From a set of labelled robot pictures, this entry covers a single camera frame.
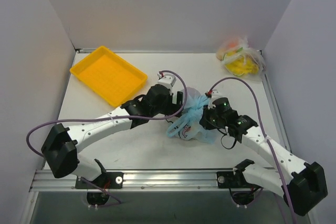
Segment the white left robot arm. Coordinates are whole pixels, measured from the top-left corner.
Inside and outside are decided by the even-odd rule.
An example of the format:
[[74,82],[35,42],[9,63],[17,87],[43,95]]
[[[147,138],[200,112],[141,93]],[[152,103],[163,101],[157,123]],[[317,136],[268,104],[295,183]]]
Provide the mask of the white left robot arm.
[[114,133],[133,129],[148,123],[158,114],[171,115],[179,111],[184,99],[183,92],[176,95],[161,84],[150,87],[145,95],[140,95],[110,112],[107,120],[98,118],[95,122],[64,127],[54,125],[42,148],[50,170],[55,178],[76,175],[85,178],[94,188],[106,183],[106,170],[97,159],[87,159],[80,155],[89,145]]

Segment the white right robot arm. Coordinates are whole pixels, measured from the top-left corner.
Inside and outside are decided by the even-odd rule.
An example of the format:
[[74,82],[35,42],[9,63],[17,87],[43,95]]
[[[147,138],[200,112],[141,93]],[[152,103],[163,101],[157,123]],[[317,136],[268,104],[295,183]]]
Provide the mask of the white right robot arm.
[[258,185],[281,196],[299,216],[306,215],[328,194],[323,167],[309,164],[286,150],[247,115],[231,108],[225,97],[203,107],[201,126],[207,130],[224,130],[238,143],[261,156],[273,169],[266,169],[246,159],[234,167],[233,181],[239,187]]

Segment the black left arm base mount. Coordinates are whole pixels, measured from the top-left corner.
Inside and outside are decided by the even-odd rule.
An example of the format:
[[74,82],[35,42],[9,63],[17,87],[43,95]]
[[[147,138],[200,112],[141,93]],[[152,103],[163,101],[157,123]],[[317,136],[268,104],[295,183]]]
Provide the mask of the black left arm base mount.
[[84,168],[85,175],[89,173],[89,177],[77,177],[75,188],[76,189],[121,189],[123,186],[124,173],[121,171],[108,172],[98,159],[94,159],[92,163],[87,166],[81,166],[79,169]]

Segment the light blue printed plastic bag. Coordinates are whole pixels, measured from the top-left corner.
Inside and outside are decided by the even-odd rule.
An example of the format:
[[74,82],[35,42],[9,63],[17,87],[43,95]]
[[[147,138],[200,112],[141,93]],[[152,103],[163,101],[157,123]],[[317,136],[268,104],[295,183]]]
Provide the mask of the light blue printed plastic bag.
[[213,144],[216,140],[216,133],[213,130],[204,129],[199,123],[203,115],[203,106],[208,106],[208,103],[209,98],[206,95],[187,87],[187,101],[182,115],[167,128],[166,136]]

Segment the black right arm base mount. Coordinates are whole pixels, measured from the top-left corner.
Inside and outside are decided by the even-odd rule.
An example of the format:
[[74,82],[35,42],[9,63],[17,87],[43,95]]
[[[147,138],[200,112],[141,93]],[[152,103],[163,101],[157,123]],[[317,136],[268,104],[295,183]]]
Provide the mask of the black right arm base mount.
[[256,184],[248,183],[243,176],[243,172],[246,168],[254,163],[254,161],[246,159],[229,170],[217,172],[217,187],[219,189],[260,188],[260,186]]

